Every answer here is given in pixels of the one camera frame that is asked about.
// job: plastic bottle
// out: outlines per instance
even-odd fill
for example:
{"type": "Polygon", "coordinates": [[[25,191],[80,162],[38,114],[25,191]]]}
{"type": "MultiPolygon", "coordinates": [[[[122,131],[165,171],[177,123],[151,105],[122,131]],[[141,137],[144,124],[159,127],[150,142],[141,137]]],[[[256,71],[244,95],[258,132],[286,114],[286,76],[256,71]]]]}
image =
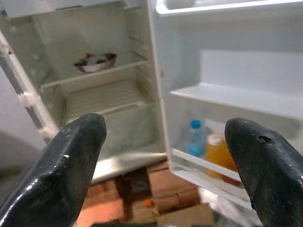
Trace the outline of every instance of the plastic bottle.
{"type": "Polygon", "coordinates": [[[191,129],[187,139],[187,152],[195,157],[205,154],[206,130],[199,120],[191,121],[191,129]]]}

